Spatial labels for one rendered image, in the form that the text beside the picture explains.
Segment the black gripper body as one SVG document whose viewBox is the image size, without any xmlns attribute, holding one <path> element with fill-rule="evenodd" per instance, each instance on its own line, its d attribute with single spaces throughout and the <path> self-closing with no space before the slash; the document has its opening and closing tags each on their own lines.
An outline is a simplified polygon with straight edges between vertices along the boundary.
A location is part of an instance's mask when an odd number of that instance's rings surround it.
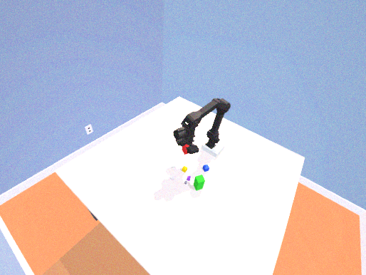
<svg viewBox="0 0 366 275">
<path fill-rule="evenodd" d="M 187 149 L 188 149 L 189 154 L 194 154 L 194 153 L 199 152 L 199 148 L 195 144 L 193 144 L 194 137 L 195 137 L 195 135 L 185 137 L 186 139 L 188 139 L 188 144 L 187 145 L 189 147 Z"/>
</svg>

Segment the red block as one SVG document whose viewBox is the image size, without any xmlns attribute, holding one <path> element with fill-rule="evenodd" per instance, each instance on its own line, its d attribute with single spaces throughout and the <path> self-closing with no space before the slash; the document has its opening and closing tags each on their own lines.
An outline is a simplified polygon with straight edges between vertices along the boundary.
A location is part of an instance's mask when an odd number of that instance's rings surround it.
<svg viewBox="0 0 366 275">
<path fill-rule="evenodd" d="M 187 149 L 186 149 L 186 147 L 189 147 L 187 144 L 185 144 L 184 146 L 182 146 L 182 151 L 183 151 L 183 153 L 186 155 L 186 154 L 188 154 L 187 153 Z"/>
</svg>

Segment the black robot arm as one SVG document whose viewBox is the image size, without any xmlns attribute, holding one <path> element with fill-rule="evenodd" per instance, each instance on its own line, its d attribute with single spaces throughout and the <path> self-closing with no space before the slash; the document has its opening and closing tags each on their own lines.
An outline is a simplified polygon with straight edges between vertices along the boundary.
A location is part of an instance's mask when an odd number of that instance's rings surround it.
<svg viewBox="0 0 366 275">
<path fill-rule="evenodd" d="M 189 113 L 181 122 L 182 127 L 177 128 L 173 134 L 178 146 L 184 146 L 188 144 L 186 136 L 193 136 L 195 128 L 198 127 L 203 117 L 208 115 L 214 109 L 217 110 L 216 117 L 212 128 L 207 131 L 206 136 L 209 141 L 205 144 L 210 149 L 216 147 L 215 143 L 220 141 L 219 139 L 219 127 L 221 125 L 224 114 L 229 111 L 231 104 L 223 98 L 214 98 L 210 103 L 206 104 L 203 108 L 198 111 Z M 188 124 L 186 124 L 186 122 Z"/>
</svg>

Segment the green block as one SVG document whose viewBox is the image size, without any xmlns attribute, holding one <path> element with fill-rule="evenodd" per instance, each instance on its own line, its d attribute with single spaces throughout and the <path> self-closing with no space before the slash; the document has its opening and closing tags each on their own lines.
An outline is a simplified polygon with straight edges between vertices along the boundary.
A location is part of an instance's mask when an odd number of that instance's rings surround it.
<svg viewBox="0 0 366 275">
<path fill-rule="evenodd" d="M 205 179 L 203 178 L 202 175 L 196 176 L 194 181 L 198 187 L 204 185 L 205 183 Z"/>
<path fill-rule="evenodd" d="M 196 185 L 196 183 L 195 183 L 195 182 L 194 182 L 194 184 L 193 184 L 193 185 L 194 185 L 194 188 L 195 188 L 195 190 L 196 190 L 196 191 L 198 191 L 198 190 L 202 190 L 202 189 L 203 189 L 203 187 L 204 187 L 203 185 L 198 187 L 198 186 Z"/>
</svg>

